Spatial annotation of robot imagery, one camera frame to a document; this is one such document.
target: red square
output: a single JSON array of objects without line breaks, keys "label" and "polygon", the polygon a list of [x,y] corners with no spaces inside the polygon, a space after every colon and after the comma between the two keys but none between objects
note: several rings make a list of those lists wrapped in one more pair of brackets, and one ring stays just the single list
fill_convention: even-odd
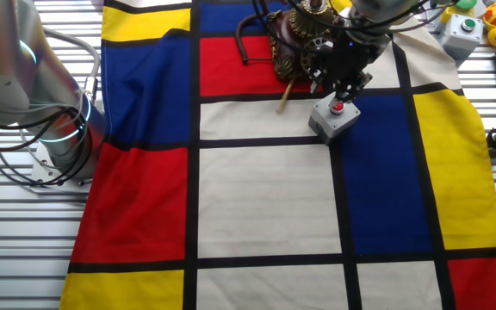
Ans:
[{"label": "red square", "polygon": [[187,149],[122,151],[105,144],[73,263],[184,259]]},{"label": "red square", "polygon": [[[267,36],[247,36],[242,41],[248,58],[270,59]],[[208,38],[200,42],[201,96],[282,94],[288,83],[280,82],[270,61],[243,65],[234,38]],[[293,92],[308,92],[308,82],[294,84]]]},{"label": "red square", "polygon": [[496,310],[496,258],[450,260],[457,310]]}]

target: gray control box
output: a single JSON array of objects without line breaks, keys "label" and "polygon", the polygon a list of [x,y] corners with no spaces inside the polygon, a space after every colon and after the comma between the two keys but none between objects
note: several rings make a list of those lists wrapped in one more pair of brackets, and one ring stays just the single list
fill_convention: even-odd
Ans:
[{"label": "gray control box", "polygon": [[353,103],[346,103],[341,115],[331,113],[328,104],[332,98],[334,98],[334,93],[315,103],[309,118],[309,127],[326,145],[355,125],[361,115],[361,111]]},{"label": "gray control box", "polygon": [[459,66],[480,44],[482,34],[481,19],[454,14],[437,40]]}]

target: wooden stick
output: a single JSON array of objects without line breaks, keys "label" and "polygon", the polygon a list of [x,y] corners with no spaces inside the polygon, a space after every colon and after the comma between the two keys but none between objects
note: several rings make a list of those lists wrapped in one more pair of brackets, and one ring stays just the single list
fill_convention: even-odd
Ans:
[{"label": "wooden stick", "polygon": [[292,85],[294,85],[294,81],[295,78],[292,78],[290,80],[290,83],[288,83],[288,87],[286,88],[284,95],[282,95],[281,104],[279,104],[279,107],[276,109],[276,112],[278,114],[282,113],[284,111],[284,107],[286,107],[286,101],[288,100],[288,95],[290,95],[290,91],[292,90]]}]

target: metal table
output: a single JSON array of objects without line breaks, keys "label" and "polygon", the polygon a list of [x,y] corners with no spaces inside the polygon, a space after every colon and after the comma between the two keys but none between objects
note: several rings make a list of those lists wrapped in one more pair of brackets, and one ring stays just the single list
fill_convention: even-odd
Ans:
[{"label": "metal table", "polygon": [[[102,0],[35,4],[46,27],[76,35],[100,48]],[[49,42],[66,69],[83,85],[91,68],[89,54],[68,43]],[[459,70],[464,93],[482,117],[484,134],[496,127],[494,51],[484,41]],[[102,106],[101,93],[97,97],[97,106]],[[3,146],[19,140],[16,133],[0,130]],[[19,171],[31,173],[33,159],[27,152],[8,153],[7,159]],[[492,165],[496,185],[496,159]],[[0,174],[0,308],[59,307],[85,202],[85,195],[39,196]]]}]

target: yellow square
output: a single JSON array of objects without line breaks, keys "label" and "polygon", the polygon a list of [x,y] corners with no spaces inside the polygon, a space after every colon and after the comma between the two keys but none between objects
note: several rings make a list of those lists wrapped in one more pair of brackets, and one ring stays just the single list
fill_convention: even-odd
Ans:
[{"label": "yellow square", "polygon": [[496,192],[480,116],[450,90],[415,95],[445,249],[496,247]]},{"label": "yellow square", "polygon": [[116,42],[159,39],[171,29],[190,29],[190,9],[129,14],[105,6],[102,17],[102,39]]},{"label": "yellow square", "polygon": [[183,271],[71,273],[61,310],[182,310]]}]

